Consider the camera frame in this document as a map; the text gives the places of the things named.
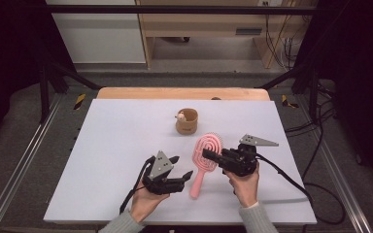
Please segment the aluminium floor rail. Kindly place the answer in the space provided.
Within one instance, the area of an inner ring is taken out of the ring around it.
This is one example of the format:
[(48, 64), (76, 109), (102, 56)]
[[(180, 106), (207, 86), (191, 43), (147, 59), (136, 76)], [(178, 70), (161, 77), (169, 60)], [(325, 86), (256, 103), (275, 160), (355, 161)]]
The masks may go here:
[(7, 181), (3, 191), (0, 194), (0, 222), (7, 212), (17, 190), (22, 183), (23, 177), (25, 176), (31, 162), (33, 161), (35, 154), (37, 153), (40, 145), (44, 141), (46, 134), (56, 116), (59, 105), (64, 99), (62, 94), (55, 94), (53, 100), (51, 101), (50, 111), (47, 118), (38, 125), (34, 132), (32, 139), (30, 140), (28, 146), (26, 147), (20, 161), (17, 164), (14, 172), (11, 174), (9, 180)]
[(336, 163), (327, 142), (325, 139), (320, 139), (320, 137), (323, 136), (322, 131), (317, 129), (313, 134), (318, 143), (318, 149), (322, 153), (323, 164), (332, 179), (341, 203), (343, 204), (356, 233), (373, 233), (365, 214), (346, 180), (346, 177)]

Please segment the light wooden desk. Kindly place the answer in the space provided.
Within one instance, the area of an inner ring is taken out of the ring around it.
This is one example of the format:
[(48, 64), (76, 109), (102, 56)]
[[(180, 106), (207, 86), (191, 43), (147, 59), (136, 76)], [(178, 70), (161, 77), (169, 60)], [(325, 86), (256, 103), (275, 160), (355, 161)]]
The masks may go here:
[[(138, 6), (315, 7), (319, 0), (134, 0)], [(277, 62), (283, 39), (301, 39), (309, 16), (140, 14), (146, 41), (158, 37), (249, 37), (266, 69)]]

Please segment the pink hairbrush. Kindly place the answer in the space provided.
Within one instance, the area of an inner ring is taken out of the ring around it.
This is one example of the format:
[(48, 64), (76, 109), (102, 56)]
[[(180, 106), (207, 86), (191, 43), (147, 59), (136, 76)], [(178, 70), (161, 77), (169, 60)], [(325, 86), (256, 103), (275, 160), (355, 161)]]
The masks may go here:
[(219, 152), (222, 150), (222, 140), (216, 133), (210, 132), (202, 135), (195, 143), (192, 154), (192, 162), (197, 167), (197, 175), (189, 190), (189, 196), (197, 199), (200, 194), (204, 176), (207, 172), (213, 172), (217, 163), (203, 157), (204, 150), (213, 150)]

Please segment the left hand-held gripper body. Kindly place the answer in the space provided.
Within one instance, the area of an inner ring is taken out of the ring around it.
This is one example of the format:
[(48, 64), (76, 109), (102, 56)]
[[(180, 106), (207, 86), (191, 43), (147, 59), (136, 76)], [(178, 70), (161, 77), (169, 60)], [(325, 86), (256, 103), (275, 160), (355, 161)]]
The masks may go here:
[(161, 195), (183, 191), (185, 182), (182, 178), (168, 178), (175, 165), (169, 161), (169, 158), (162, 150), (153, 157), (151, 165), (142, 178), (142, 183), (149, 192)]

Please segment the brown plush toy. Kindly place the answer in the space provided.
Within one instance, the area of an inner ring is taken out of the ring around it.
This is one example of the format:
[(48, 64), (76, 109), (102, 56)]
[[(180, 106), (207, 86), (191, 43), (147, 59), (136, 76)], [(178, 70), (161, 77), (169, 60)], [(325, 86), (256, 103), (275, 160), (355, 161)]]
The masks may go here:
[(176, 119), (175, 127), (178, 133), (182, 135), (191, 135), (194, 134), (197, 130), (198, 124), (198, 113), (196, 110), (191, 108), (184, 108), (179, 110), (183, 111), (186, 116), (186, 121), (178, 121)]

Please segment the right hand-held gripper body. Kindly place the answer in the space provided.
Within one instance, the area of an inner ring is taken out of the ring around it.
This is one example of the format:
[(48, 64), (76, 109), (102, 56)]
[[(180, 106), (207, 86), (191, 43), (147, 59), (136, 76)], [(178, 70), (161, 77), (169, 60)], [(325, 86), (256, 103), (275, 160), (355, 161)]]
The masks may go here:
[(257, 147), (277, 147), (279, 144), (250, 134), (245, 134), (240, 140), (237, 149), (223, 149), (220, 157), (220, 167), (238, 177), (252, 174), (257, 161), (262, 156)]

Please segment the white cabinet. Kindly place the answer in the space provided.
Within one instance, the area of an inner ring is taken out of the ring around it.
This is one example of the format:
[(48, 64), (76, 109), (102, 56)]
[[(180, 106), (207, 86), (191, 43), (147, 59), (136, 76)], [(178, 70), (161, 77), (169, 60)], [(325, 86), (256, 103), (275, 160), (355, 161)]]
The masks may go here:
[(145, 63), (136, 14), (53, 14), (75, 64)]

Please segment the yellow black floor tape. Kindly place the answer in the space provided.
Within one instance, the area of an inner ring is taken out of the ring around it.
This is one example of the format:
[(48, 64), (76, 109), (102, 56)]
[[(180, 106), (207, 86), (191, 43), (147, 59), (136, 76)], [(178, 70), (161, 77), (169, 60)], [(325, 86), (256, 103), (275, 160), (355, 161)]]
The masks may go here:
[(74, 105), (74, 110), (78, 110), (81, 107), (84, 100), (85, 100), (85, 94), (80, 94), (77, 98), (77, 101), (76, 101), (75, 105)]
[(291, 108), (299, 108), (299, 106), (296, 103), (290, 103), (285, 95), (282, 95), (282, 105), (284, 107), (291, 107)]

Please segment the person's right hand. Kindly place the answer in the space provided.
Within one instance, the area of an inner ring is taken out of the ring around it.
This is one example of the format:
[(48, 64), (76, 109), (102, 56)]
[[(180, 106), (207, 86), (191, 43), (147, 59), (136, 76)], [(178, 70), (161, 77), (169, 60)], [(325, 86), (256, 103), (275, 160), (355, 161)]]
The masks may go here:
[(241, 206), (249, 208), (257, 202), (257, 189), (259, 181), (259, 167), (256, 167), (252, 174), (239, 177), (232, 172), (224, 171), (234, 189)]

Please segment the person's left hand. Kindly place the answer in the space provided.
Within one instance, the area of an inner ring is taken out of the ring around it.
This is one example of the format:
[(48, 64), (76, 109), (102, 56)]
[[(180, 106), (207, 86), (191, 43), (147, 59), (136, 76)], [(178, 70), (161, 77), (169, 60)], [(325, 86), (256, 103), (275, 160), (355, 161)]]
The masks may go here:
[(132, 197), (132, 204), (130, 208), (131, 215), (136, 221), (144, 221), (156, 207), (165, 199), (169, 198), (169, 194), (157, 195), (150, 193), (143, 185), (139, 182), (135, 188), (135, 193)]

